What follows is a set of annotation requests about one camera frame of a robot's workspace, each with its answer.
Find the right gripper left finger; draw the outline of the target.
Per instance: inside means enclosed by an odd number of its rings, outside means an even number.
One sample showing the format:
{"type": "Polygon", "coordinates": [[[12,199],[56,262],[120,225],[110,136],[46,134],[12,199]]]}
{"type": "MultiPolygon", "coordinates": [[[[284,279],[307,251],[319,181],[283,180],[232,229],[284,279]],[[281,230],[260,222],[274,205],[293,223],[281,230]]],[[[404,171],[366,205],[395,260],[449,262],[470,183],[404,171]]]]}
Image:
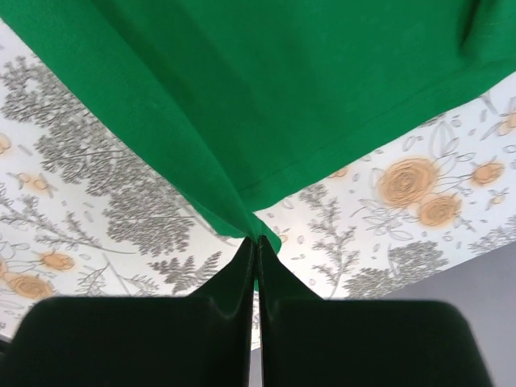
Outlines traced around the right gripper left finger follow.
{"type": "Polygon", "coordinates": [[[54,297],[21,322],[1,362],[4,386],[245,386],[251,240],[182,298],[54,297]]]}

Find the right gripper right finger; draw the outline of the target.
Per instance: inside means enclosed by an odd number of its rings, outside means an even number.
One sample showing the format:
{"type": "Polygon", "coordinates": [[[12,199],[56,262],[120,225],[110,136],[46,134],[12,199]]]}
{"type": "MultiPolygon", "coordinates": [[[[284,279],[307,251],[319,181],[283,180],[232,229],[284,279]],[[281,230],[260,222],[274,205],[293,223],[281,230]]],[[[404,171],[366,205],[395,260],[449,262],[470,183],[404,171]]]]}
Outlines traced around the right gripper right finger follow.
{"type": "Polygon", "coordinates": [[[438,301],[326,300],[256,246],[266,386],[489,386],[467,320],[438,301]]]}

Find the green t shirt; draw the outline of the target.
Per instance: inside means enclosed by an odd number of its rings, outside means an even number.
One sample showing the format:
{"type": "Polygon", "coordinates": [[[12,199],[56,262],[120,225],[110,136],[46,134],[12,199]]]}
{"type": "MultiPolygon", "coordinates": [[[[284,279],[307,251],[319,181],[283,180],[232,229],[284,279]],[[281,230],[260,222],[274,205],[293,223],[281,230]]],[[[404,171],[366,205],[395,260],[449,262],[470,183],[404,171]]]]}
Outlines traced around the green t shirt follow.
{"type": "Polygon", "coordinates": [[[106,195],[107,234],[186,249],[193,218],[256,212],[515,70],[512,1],[4,1],[44,62],[7,68],[6,112],[44,167],[106,195]]]}

